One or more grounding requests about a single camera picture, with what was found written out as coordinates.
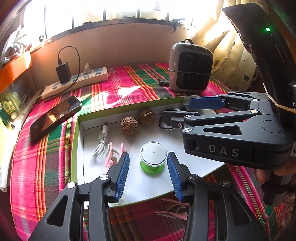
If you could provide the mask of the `grey portable heater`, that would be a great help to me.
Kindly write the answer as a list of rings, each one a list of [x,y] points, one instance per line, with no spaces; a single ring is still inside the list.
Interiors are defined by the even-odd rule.
[[[191,39],[174,44],[170,51],[169,87],[175,92],[200,93],[206,90],[213,64],[212,52]]]

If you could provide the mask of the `white plug in strip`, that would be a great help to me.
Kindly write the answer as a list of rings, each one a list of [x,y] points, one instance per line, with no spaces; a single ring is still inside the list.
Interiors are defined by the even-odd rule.
[[[91,63],[86,63],[86,65],[84,66],[83,75],[90,74],[93,69],[95,69],[95,67]]]

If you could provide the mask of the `black smartphone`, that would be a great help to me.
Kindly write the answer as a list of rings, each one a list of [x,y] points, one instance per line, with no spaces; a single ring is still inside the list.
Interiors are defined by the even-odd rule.
[[[63,122],[74,116],[82,108],[76,96],[70,96],[40,116],[30,126],[30,141],[36,143]]]

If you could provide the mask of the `green white cardboard box tray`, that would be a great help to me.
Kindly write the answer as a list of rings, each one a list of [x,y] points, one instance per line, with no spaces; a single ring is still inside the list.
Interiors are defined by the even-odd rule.
[[[99,144],[100,129],[105,123],[110,131],[109,142],[118,150],[124,147],[130,159],[123,197],[118,205],[148,200],[173,190],[165,153],[175,152],[180,163],[187,165],[192,173],[200,177],[223,166],[222,162],[186,154],[179,128],[164,130],[159,127],[163,111],[181,109],[186,100],[184,97],[160,99],[79,115],[74,128],[71,181],[80,185],[106,174],[105,156],[100,159],[93,156]],[[135,136],[124,135],[120,129],[121,121],[128,116],[137,118],[145,109],[155,114],[154,123],[138,126]]]

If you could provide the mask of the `white power strip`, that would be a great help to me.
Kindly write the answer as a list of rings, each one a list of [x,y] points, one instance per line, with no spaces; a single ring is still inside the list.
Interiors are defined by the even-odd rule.
[[[54,84],[46,86],[41,94],[41,98],[45,100],[57,94],[106,81],[108,78],[109,75],[106,67],[91,70],[88,74],[80,73],[79,75],[72,76],[71,79],[64,84],[61,84],[60,81],[58,81]]]

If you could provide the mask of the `black charger adapter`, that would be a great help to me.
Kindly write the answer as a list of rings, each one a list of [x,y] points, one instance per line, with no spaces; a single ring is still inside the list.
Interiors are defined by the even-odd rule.
[[[61,59],[58,59],[58,66],[56,72],[61,84],[67,83],[71,79],[71,73],[68,62],[63,63]]]

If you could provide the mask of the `pitted round walnut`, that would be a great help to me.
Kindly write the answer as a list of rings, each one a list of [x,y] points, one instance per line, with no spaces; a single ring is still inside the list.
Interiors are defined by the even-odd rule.
[[[133,117],[127,116],[121,121],[120,128],[124,135],[132,137],[137,134],[137,120]]]

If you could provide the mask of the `black oval button remote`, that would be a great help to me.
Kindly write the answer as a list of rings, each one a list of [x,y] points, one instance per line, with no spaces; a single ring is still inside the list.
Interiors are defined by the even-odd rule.
[[[163,130],[174,130],[176,128],[182,128],[183,124],[182,123],[178,123],[174,126],[170,126],[169,123],[173,123],[173,121],[171,120],[172,115],[168,115],[165,114],[164,118],[163,118],[163,114],[161,115],[161,117],[159,118],[159,128],[163,129]]]

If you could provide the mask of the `black heater plug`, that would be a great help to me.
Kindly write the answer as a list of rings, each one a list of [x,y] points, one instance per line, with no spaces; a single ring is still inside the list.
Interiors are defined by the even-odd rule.
[[[169,87],[169,82],[168,81],[160,81],[159,85],[162,87]]]

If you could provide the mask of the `orange storage box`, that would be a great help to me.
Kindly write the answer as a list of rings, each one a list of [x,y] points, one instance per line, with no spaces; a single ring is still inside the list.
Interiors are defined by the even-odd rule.
[[[30,51],[7,63],[0,71],[0,91],[3,92],[13,83],[23,72],[32,66]]]

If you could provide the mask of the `wrinkled brown walnut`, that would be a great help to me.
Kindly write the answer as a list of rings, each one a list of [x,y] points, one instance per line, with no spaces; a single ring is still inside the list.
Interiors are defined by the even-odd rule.
[[[155,119],[155,114],[149,109],[141,111],[138,115],[138,121],[142,126],[152,125]]]

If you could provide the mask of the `cream heart curtain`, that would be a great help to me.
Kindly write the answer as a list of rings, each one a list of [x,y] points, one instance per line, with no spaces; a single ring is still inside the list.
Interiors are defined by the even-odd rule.
[[[234,91],[246,91],[258,76],[256,64],[245,50],[240,37],[222,8],[262,1],[193,1],[193,22],[197,28],[191,37],[197,45],[213,53],[211,77]]]

